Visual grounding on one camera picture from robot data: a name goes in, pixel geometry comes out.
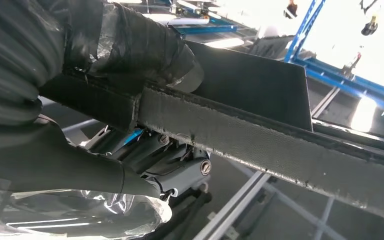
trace gray metal strip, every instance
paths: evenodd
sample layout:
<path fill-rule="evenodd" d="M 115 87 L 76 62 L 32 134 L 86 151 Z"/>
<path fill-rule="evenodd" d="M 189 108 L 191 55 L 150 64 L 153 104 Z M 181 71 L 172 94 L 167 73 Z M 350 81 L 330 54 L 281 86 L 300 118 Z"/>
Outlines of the gray metal strip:
<path fill-rule="evenodd" d="M 256 172 L 193 240 L 218 240 L 261 190 L 270 175 Z"/>
<path fill-rule="evenodd" d="M 340 89 L 338 87 L 332 88 L 332 90 L 330 90 L 330 92 L 311 111 L 311 116 L 313 118 L 318 118 L 323 113 L 323 111 L 328 107 L 328 105 L 332 102 L 332 100 L 339 93 L 339 91 Z"/>
<path fill-rule="evenodd" d="M 254 172 L 245 167 L 242 164 L 239 164 L 235 161 L 229 161 L 235 168 L 237 168 L 239 171 L 241 171 L 243 174 L 247 175 L 248 177 L 253 176 Z M 312 223 L 313 225 L 316 225 L 318 229 L 320 229 L 322 232 L 326 233 L 329 237 L 331 237 L 333 240 L 346 240 L 345 237 L 337 233 L 335 230 L 333 230 L 330 226 L 326 225 L 326 221 L 323 221 L 321 219 L 318 219 L 316 216 L 311 214 L 309 211 L 307 211 L 305 208 L 303 208 L 301 205 L 296 203 L 294 200 L 286 196 L 283 192 L 281 192 L 276 187 L 266 183 L 262 186 L 265 190 L 276 193 L 276 197 L 289 206 L 291 209 L 293 209 L 295 212 L 297 212 L 299 215 L 301 215 L 304 219 Z"/>
<path fill-rule="evenodd" d="M 138 121 L 172 138 L 384 217 L 384 156 L 155 85 L 148 85 L 142 93 Z"/>
<path fill-rule="evenodd" d="M 329 197 L 327 199 L 326 207 L 324 208 L 323 215 L 320 219 L 320 224 L 317 226 L 317 231 L 315 232 L 314 240 L 320 240 L 323 235 L 322 224 L 326 225 L 328 222 L 329 214 L 331 213 L 332 205 L 334 204 L 334 198 Z"/>

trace hex bolt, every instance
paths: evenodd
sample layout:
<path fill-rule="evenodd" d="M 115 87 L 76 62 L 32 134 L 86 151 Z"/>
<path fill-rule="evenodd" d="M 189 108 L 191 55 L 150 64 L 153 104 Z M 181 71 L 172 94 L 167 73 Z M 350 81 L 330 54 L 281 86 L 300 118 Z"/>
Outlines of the hex bolt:
<path fill-rule="evenodd" d="M 167 135 L 161 135 L 158 139 L 159 143 L 164 145 L 169 141 L 169 136 Z"/>

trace plastic sheet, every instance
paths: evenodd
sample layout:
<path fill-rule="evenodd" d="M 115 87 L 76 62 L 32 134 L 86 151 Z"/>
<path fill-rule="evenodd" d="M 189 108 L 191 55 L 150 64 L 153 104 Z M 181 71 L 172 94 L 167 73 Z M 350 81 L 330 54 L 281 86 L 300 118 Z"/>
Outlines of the plastic sheet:
<path fill-rule="evenodd" d="M 153 197 L 73 189 L 11 193 L 2 182 L 0 240 L 130 240 L 172 216 L 168 203 Z"/>

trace bolt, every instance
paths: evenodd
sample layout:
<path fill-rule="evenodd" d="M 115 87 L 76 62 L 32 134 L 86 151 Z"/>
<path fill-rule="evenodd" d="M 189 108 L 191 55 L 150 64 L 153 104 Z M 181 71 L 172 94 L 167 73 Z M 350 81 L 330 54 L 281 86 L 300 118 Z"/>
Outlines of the bolt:
<path fill-rule="evenodd" d="M 167 135 L 161 135 L 158 141 L 160 144 L 164 145 L 169 141 L 169 137 Z"/>
<path fill-rule="evenodd" d="M 209 160 L 204 160 L 201 163 L 201 174 L 207 176 L 211 171 L 211 162 Z"/>

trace ceiling light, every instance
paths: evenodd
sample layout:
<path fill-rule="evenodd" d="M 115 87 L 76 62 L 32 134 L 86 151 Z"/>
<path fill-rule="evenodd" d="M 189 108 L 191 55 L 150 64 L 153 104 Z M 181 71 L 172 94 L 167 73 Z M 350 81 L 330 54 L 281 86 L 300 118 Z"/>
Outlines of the ceiling light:
<path fill-rule="evenodd" d="M 108 2 L 116 4 L 141 4 L 142 0 L 109 0 Z"/>
<path fill-rule="evenodd" d="M 351 128 L 360 132 L 369 132 L 372 128 L 376 102 L 368 97 L 362 97 L 351 120 Z"/>
<path fill-rule="evenodd" d="M 205 43 L 205 45 L 213 47 L 213 48 L 217 48 L 217 49 L 224 49 L 224 48 L 241 46 L 244 43 L 245 42 L 240 38 L 229 38 L 229 39 L 207 42 L 207 43 Z"/>
<path fill-rule="evenodd" d="M 215 18 L 215 19 L 222 19 L 221 16 L 215 14 L 214 12 L 209 12 L 209 13 L 208 13 L 208 16 L 213 17 L 213 18 Z"/>
<path fill-rule="evenodd" d="M 196 10 L 196 9 L 200 9 L 199 7 L 189 3 L 189 2 L 186 2 L 186 1 L 183 1 L 183 0 L 177 0 L 177 3 L 182 5 L 182 6 L 185 6 L 187 8 L 190 8 L 192 10 Z"/>

